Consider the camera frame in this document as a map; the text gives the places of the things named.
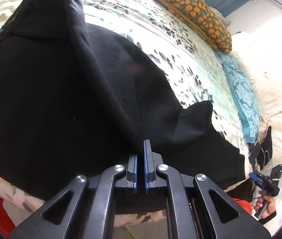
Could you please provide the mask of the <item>right hand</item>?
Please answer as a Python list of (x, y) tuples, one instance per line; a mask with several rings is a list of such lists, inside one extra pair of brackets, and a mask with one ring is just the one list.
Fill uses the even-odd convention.
[(257, 199), (254, 205), (256, 212), (262, 212), (258, 219), (265, 219), (276, 212), (275, 199), (271, 195), (264, 195)]

